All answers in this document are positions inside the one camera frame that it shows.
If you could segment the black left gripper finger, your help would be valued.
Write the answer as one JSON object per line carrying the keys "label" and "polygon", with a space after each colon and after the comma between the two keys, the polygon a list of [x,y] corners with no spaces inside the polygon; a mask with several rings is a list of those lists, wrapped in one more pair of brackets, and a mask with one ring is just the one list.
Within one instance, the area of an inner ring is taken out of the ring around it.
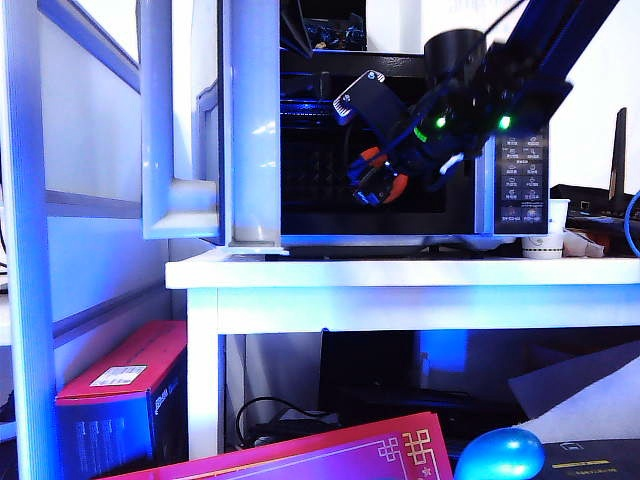
{"label": "black left gripper finger", "polygon": [[297,54],[310,54],[309,40],[299,0],[281,0],[280,4],[280,46]]}

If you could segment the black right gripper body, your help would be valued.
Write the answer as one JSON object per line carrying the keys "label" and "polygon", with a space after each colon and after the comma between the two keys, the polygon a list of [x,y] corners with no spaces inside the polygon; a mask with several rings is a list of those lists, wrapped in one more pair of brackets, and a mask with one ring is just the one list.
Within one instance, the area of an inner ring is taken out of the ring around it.
{"label": "black right gripper body", "polygon": [[451,158],[474,152],[493,129],[493,102],[472,92],[429,92],[410,105],[394,100],[394,170],[437,172]]}

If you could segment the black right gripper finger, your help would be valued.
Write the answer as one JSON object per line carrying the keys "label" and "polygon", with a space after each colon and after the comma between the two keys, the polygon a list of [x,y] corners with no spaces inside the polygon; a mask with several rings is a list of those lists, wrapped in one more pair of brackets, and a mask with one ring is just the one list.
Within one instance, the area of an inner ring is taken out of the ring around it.
{"label": "black right gripper finger", "polygon": [[365,175],[370,170],[381,169],[393,173],[386,155],[374,156],[372,159],[358,156],[348,167],[349,175]]}
{"label": "black right gripper finger", "polygon": [[354,198],[363,205],[379,206],[390,199],[395,180],[393,172],[367,172],[356,185]]}

